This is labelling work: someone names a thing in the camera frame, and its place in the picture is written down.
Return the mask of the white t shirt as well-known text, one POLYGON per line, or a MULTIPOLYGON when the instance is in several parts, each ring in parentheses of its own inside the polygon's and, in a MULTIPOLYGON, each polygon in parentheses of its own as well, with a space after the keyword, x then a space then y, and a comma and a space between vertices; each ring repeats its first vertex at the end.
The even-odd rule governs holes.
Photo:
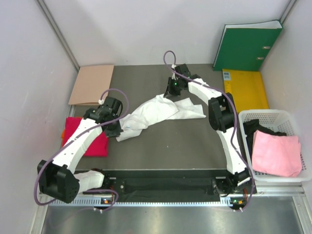
POLYGON ((206 115, 201 104, 193 104, 189 98, 171 101, 157 95, 120 119, 123 132, 117 137, 121 142, 141 134, 142 130, 165 120, 201 119, 206 115))

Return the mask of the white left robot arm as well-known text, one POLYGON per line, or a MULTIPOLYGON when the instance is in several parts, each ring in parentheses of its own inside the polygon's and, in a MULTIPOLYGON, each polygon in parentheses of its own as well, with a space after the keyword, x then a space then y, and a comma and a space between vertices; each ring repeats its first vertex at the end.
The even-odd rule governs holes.
POLYGON ((72 136, 50 162, 42 160, 38 166, 39 191, 64 203, 71 203, 78 194, 90 189, 99 193, 109 191, 111 182, 102 171, 95 169, 77 174, 76 167, 94 140, 101 134, 117 137, 122 129, 118 117, 122 102, 113 97, 99 101, 97 108, 85 112, 72 136))

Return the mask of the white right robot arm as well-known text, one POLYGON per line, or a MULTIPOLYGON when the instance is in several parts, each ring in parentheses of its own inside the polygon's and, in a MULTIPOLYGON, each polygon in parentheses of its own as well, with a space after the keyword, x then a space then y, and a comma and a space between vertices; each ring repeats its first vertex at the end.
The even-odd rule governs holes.
POLYGON ((220 196, 239 193, 251 180, 251 176, 238 145, 237 113, 233 109, 232 95, 209 88, 200 76, 190 73, 186 64, 173 64, 171 70, 173 74, 168 78, 164 96, 179 96, 187 90, 200 98, 207 104, 209 124, 221 140, 230 175, 215 181, 215 192, 220 196))

